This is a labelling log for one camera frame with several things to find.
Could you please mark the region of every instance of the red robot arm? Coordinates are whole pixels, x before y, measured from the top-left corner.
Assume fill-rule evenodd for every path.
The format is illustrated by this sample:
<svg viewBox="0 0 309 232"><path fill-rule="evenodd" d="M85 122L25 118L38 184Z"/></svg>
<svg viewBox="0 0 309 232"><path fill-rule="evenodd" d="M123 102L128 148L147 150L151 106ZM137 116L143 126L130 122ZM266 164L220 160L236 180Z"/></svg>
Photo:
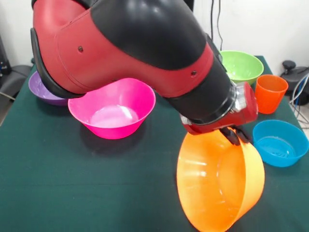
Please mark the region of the red robot arm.
<svg viewBox="0 0 309 232"><path fill-rule="evenodd" d="M257 117L251 87L229 80L183 0L32 0L32 6L36 65L55 95L76 98L133 77L166 98L193 134L221 129L229 136L225 127Z"/></svg>

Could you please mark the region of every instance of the table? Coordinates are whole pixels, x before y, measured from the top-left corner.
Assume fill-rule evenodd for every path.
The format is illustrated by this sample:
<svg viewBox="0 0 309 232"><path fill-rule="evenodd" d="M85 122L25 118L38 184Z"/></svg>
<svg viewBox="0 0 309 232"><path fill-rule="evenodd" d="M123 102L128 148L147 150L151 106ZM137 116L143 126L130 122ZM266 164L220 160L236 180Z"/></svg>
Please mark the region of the table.
<svg viewBox="0 0 309 232"><path fill-rule="evenodd" d="M286 100L258 121L271 118L299 126ZM185 134L178 113L158 97L134 135L103 140L24 85L0 127L1 230L195 232L175 183ZM261 200L230 231L309 231L308 167L309 156L290 168L265 165Z"/></svg>

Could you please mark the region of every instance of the orange cup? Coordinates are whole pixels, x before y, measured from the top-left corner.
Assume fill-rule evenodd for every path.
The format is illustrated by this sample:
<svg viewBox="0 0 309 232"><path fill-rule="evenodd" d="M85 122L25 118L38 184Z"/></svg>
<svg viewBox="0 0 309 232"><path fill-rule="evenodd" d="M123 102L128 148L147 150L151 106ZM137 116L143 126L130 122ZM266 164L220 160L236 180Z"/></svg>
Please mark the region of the orange cup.
<svg viewBox="0 0 309 232"><path fill-rule="evenodd" d="M256 81L255 97L259 112L262 114L274 113L287 91L289 84L275 75L262 75Z"/></svg>
<svg viewBox="0 0 309 232"><path fill-rule="evenodd" d="M260 199L262 159L252 144L232 145L218 130L187 134L177 165L183 211L201 232L225 232Z"/></svg>

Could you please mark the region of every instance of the screw hole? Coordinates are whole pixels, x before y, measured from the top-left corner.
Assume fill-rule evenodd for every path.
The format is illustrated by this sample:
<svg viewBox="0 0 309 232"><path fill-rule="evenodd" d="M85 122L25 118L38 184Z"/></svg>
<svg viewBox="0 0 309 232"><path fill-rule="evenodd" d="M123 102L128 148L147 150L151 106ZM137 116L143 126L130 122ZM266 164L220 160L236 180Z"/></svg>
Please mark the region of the screw hole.
<svg viewBox="0 0 309 232"><path fill-rule="evenodd" d="M197 75L197 71L192 71L191 72L191 77L195 77Z"/></svg>

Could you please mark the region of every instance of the purple bowl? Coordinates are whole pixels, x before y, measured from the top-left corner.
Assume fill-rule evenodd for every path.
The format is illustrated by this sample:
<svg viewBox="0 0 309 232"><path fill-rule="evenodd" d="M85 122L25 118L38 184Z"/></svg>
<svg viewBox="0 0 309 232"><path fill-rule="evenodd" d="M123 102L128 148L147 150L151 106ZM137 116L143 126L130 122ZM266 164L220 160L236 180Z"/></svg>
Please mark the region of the purple bowl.
<svg viewBox="0 0 309 232"><path fill-rule="evenodd" d="M38 72L35 72L29 79L28 86L30 91L42 101L57 106L68 105L68 99L63 99L55 96L47 90L43 85Z"/></svg>

